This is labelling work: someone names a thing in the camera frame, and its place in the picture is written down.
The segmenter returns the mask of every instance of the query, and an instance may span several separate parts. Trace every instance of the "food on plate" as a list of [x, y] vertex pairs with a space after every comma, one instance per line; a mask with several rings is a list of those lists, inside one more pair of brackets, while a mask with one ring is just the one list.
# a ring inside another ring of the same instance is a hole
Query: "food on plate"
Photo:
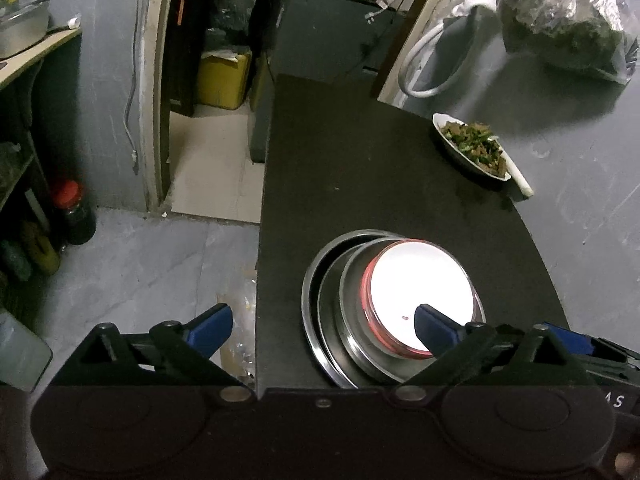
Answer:
[[485, 124], [459, 124], [448, 121], [442, 130], [447, 139], [453, 142], [458, 151], [481, 170], [504, 178], [506, 164], [502, 158], [502, 149], [494, 134]]

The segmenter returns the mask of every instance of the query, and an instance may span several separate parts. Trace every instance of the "dark glass jar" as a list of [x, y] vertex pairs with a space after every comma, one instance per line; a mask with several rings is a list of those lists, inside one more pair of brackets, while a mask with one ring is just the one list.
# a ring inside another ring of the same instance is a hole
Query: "dark glass jar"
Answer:
[[73, 180], [65, 180], [52, 190], [54, 206], [60, 212], [66, 240], [72, 245], [82, 245], [95, 233], [95, 214], [82, 193], [82, 186]]

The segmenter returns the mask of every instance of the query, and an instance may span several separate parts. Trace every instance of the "metal pot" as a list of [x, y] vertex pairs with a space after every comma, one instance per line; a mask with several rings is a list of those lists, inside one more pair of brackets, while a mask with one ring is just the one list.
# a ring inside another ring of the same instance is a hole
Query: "metal pot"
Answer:
[[360, 304], [360, 280], [370, 261], [387, 246], [403, 240], [388, 237], [361, 245], [340, 278], [335, 322], [344, 347], [367, 374], [380, 383], [402, 383], [424, 370], [433, 359], [414, 360], [389, 353], [375, 341]]
[[0, 59], [38, 43], [49, 27], [49, 0], [33, 0], [0, 18]]
[[353, 388], [355, 384], [345, 379], [344, 373], [338, 370], [335, 361], [328, 357], [327, 350], [321, 342], [318, 325], [318, 297], [322, 280], [327, 269], [343, 253], [363, 242], [369, 242], [377, 238], [398, 236], [393, 233], [378, 230], [353, 231], [335, 238], [325, 245], [309, 265], [302, 282], [302, 321], [306, 340], [318, 364], [329, 377], [343, 388]]
[[334, 369], [341, 376], [338, 386], [364, 388], [375, 382], [353, 361], [340, 340], [334, 307], [336, 291], [340, 286], [340, 276], [349, 257], [358, 248], [350, 249], [335, 260], [327, 270], [318, 292], [318, 333], [326, 355]]

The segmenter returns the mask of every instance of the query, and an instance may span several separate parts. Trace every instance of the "yellow box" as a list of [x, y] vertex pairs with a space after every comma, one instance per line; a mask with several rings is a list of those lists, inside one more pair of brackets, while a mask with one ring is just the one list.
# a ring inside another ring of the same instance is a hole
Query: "yellow box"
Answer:
[[198, 68], [198, 102], [235, 110], [244, 100], [246, 79], [251, 65], [251, 51], [237, 54], [237, 62], [217, 56], [200, 60]]

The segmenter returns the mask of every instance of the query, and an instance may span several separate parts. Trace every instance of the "stacked metal bowls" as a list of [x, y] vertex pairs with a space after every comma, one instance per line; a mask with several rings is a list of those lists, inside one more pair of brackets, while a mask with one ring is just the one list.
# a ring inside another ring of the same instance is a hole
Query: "stacked metal bowls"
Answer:
[[[319, 365], [340, 387], [402, 383], [434, 361], [427, 349], [393, 338], [372, 313], [367, 290], [372, 268], [385, 250], [403, 240], [408, 239], [386, 231], [347, 233], [322, 248], [307, 269], [302, 287], [306, 339]], [[468, 284], [473, 293], [469, 320], [484, 321], [478, 295]]]

